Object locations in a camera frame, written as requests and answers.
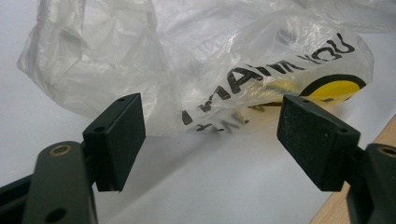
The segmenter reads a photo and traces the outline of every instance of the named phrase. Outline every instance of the white table surface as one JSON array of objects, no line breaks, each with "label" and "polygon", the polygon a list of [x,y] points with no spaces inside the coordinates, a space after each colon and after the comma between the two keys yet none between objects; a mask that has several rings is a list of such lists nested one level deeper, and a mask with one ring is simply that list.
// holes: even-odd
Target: white table surface
[{"label": "white table surface", "polygon": [[[16,67],[35,25],[36,1],[0,3],[0,186],[33,172],[43,148],[82,141],[92,122],[51,101]],[[335,114],[371,143],[396,113],[396,33],[362,35],[374,82]],[[255,133],[148,137],[122,193],[96,193],[101,223],[307,223],[320,192],[276,140]]]}]

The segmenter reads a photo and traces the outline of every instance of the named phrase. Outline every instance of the metal rivet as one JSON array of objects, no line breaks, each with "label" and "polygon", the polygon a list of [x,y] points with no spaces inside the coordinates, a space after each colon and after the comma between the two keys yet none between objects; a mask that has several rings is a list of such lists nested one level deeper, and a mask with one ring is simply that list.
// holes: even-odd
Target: metal rivet
[{"label": "metal rivet", "polygon": [[49,154],[51,156],[62,156],[68,153],[71,149],[72,147],[70,145],[61,145],[51,149]]},{"label": "metal rivet", "polygon": [[396,158],[396,148],[392,147],[379,147],[378,151],[381,152],[382,154]]}]

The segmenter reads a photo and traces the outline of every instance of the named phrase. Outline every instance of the clear plastic bag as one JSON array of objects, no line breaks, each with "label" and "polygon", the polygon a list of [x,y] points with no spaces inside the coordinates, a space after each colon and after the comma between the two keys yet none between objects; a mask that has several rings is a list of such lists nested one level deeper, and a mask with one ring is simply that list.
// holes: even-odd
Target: clear plastic bag
[{"label": "clear plastic bag", "polygon": [[254,105],[285,93],[339,103],[372,81],[364,41],[307,6],[42,0],[18,66],[57,104],[92,118],[141,92],[148,135],[257,128],[264,107]]}]

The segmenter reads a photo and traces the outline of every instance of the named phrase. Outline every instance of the wooden board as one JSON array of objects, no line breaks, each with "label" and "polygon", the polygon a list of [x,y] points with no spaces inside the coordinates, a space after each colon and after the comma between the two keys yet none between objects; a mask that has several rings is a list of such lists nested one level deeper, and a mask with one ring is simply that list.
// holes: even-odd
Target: wooden board
[{"label": "wooden board", "polygon": [[[396,115],[390,120],[384,130],[375,139],[375,143],[396,147]],[[333,193],[332,196],[320,208],[311,224],[347,224],[349,215],[347,212],[348,183],[345,183],[341,192]]]}]

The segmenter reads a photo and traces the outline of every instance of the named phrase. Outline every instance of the smiley face logo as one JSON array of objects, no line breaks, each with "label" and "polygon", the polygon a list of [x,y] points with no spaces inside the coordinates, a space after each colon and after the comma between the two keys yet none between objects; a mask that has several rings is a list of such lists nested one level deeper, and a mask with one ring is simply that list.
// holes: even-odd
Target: smiley face logo
[{"label": "smiley face logo", "polygon": [[316,103],[336,105],[349,99],[366,86],[359,77],[335,74],[321,77],[309,84],[300,94]]}]

